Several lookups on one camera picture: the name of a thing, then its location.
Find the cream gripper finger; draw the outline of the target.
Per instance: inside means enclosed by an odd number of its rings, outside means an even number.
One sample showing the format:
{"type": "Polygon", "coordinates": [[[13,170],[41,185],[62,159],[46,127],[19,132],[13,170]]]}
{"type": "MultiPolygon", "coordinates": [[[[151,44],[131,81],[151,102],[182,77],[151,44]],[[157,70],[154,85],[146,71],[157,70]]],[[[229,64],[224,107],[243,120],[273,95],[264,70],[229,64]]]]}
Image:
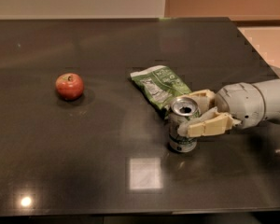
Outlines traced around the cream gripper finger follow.
{"type": "Polygon", "coordinates": [[[194,100],[197,103],[202,114],[215,105],[215,93],[210,90],[191,92],[188,94],[184,94],[184,97],[188,97],[194,100]]]}
{"type": "Polygon", "coordinates": [[[215,136],[224,134],[241,123],[230,113],[218,112],[217,108],[213,107],[198,118],[182,122],[177,128],[177,133],[188,138],[215,136]]]}

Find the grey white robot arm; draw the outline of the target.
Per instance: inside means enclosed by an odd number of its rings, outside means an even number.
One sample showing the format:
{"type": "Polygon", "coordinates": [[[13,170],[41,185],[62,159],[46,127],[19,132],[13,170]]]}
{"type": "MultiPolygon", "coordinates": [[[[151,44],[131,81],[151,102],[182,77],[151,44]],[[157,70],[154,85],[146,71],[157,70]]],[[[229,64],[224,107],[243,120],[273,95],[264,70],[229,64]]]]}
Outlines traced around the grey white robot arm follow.
{"type": "Polygon", "coordinates": [[[184,137],[224,134],[232,128],[255,127],[262,121],[280,124],[280,78],[230,84],[217,93],[195,91],[186,97],[198,103],[202,114],[177,128],[177,133],[184,137]]]}

